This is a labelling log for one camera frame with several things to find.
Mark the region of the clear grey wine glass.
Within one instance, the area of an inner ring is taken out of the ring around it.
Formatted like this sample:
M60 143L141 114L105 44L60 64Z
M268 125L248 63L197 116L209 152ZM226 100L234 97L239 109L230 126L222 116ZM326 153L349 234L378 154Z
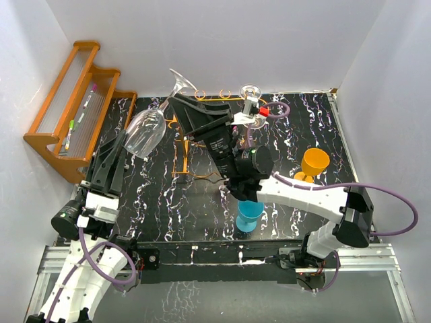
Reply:
M164 112L169 105L169 99L183 89L197 88L183 75L174 69L169 69L175 78L172 91L156 109L143 110L136 114L126 129L124 148L135 157L145 158L160 143L166 132Z

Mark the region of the clear flute glass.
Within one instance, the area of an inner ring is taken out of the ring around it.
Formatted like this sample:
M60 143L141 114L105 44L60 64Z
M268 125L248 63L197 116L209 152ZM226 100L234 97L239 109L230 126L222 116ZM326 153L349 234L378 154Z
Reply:
M257 85L248 83L243 85L239 90L239 96L245 100L247 97L259 99L262 96L261 89Z
M248 124L247 127L252 130L263 128L268 122L266 118L260 114L254 116L253 122Z

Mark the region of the clear flute glass front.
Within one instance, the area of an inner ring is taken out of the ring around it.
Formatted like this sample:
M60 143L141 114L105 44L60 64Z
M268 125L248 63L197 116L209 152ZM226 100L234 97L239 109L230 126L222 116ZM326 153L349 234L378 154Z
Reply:
M248 124L247 127L252 130L263 128L268 122L266 118L260 114L254 116L253 122Z

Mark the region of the blue plastic wine glass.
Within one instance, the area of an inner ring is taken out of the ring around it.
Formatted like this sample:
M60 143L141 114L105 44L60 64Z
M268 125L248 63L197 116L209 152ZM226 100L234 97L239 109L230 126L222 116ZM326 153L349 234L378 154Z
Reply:
M237 228L244 232L252 232L264 211L264 203L253 201L238 201Z

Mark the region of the orange plastic wine glass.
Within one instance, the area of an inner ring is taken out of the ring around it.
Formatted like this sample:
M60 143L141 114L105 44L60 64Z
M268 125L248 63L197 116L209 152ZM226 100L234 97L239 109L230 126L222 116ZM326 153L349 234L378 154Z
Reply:
M329 162L329 155L322 149L316 147L307 149L302 157L301 170L294 175L294 179L313 183L314 177L324 172Z

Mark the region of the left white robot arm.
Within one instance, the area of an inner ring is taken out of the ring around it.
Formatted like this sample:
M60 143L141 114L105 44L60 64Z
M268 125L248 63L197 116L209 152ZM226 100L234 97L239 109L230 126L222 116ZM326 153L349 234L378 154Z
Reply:
M119 216L126 138L121 131L99 148L75 197L51 219L70 241L69 252L48 299L27 322L91 322L109 287L135 280L135 240L111 232Z

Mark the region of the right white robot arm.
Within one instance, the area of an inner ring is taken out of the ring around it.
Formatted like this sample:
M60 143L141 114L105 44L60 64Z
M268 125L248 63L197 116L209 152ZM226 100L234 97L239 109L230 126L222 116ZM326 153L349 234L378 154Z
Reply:
M358 183L321 186L299 178L286 178L274 170L268 147L253 145L251 131L257 120L274 118L271 103L259 105L258 97L244 98L241 112L229 104L206 103L182 94L168 99L180 129L196 142L203 142L227 189L244 205L236 220L240 231L254 229L263 203L285 205L327 219L305 235L301 248L289 252L286 264L294 267L320 265L344 246L366 248L370 243L374 205Z

